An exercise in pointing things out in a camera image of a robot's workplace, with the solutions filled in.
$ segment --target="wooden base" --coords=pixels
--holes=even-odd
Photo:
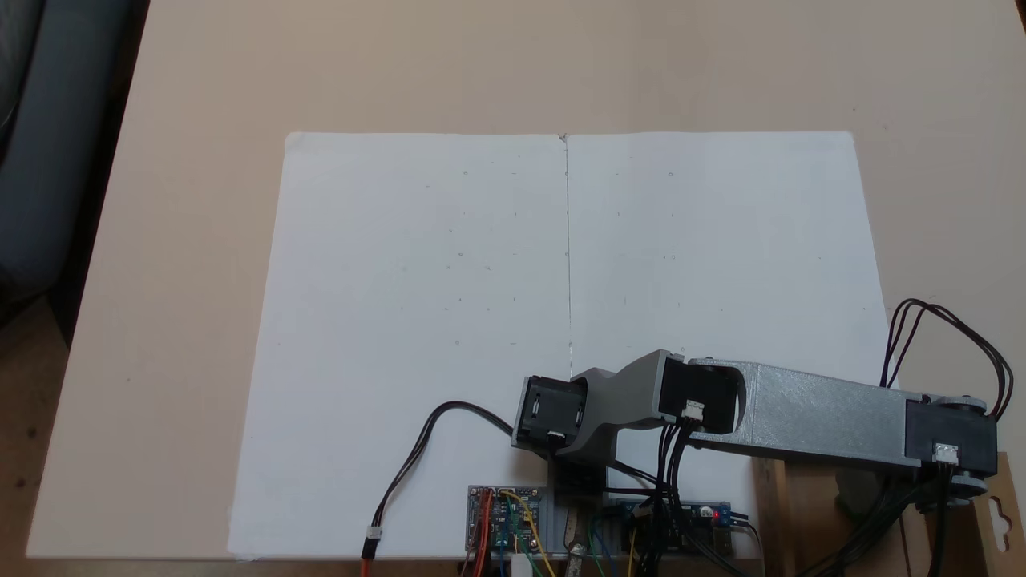
[[[836,551],[852,531],[852,522],[835,506],[836,469],[754,459],[759,529],[767,577],[791,577]],[[990,492],[973,505],[951,512],[942,575],[1011,577],[1023,574],[1026,540],[1009,472],[1001,453],[997,475],[987,479]],[[991,523],[991,498],[1011,528],[1000,550]],[[931,563],[932,518],[909,507],[883,540],[853,566],[847,575],[922,577]]]

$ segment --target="robotic arm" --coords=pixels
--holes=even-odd
[[[986,403],[869,386],[755,362],[657,350],[618,373],[524,380],[512,444],[580,465],[613,465],[621,429],[685,418],[697,447],[916,477],[954,468],[953,499],[986,492],[997,427]]]

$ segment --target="orange wire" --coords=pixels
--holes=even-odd
[[[488,552],[488,530],[491,527],[491,491],[488,491],[487,498],[482,496],[481,506],[481,542],[477,550],[477,559],[474,562],[474,577],[481,577],[484,570],[484,555]]]

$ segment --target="table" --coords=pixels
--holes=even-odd
[[[1024,63],[1013,0],[154,0],[28,553],[228,556],[292,131],[851,130],[886,303],[1018,367]],[[992,401],[987,371],[924,322],[902,380]]]

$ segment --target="sheet of paper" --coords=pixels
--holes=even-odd
[[[357,556],[445,400],[512,420],[526,375],[658,348],[868,383],[884,340],[846,133],[293,134],[229,550]],[[625,431],[619,457],[655,470],[657,438]],[[756,513],[746,458],[688,449],[680,482]],[[545,466],[447,414],[379,555],[462,557],[471,484]]]
[[[548,136],[286,142],[229,551],[355,557],[435,406],[511,421],[569,372],[565,145]],[[463,556],[466,491],[544,485],[468,413],[439,420],[380,556]]]
[[[879,379],[885,312],[850,134],[573,136],[568,151],[575,373],[665,348]],[[624,431],[620,458],[655,470],[658,439]],[[680,484],[756,514],[746,457],[688,449]]]

